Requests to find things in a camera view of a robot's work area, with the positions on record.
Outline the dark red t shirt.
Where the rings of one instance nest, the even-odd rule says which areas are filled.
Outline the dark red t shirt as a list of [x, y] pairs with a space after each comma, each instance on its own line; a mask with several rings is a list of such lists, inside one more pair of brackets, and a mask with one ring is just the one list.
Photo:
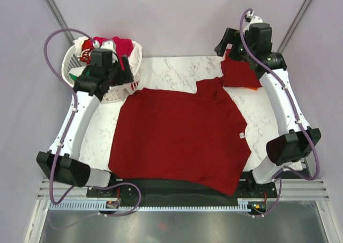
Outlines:
[[251, 155], [221, 78], [195, 93], [142, 89], [120, 109], [108, 167], [122, 179], [183, 180], [232, 195]]

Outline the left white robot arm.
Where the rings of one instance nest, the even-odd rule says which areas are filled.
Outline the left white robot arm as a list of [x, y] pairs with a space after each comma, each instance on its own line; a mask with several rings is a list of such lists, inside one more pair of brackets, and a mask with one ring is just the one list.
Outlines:
[[75, 187], [98, 187], [105, 196], [117, 192], [111, 173], [92, 168], [79, 160], [80, 149], [91, 118], [112, 86], [130, 85], [133, 74], [126, 55], [117, 57], [109, 49], [94, 49], [91, 62], [71, 88], [72, 100], [67, 116], [53, 144], [39, 152], [37, 164], [51, 182]]

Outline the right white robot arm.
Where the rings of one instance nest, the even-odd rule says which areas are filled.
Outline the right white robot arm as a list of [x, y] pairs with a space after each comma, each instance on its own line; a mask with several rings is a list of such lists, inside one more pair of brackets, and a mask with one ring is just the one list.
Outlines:
[[[245, 183], [246, 192], [259, 196], [267, 183], [273, 182], [284, 170], [289, 170], [307, 181], [318, 178], [320, 167], [315, 148], [321, 139], [318, 128], [312, 128], [301, 112], [289, 82], [287, 65], [279, 52], [272, 51], [272, 28], [267, 23], [249, 25], [242, 32], [227, 28], [214, 51], [223, 56], [231, 45], [229, 59], [247, 63], [264, 88], [278, 125], [279, 136], [266, 145], [267, 156], [249, 172]], [[315, 173], [306, 177], [290, 167], [307, 157], [315, 157]]]

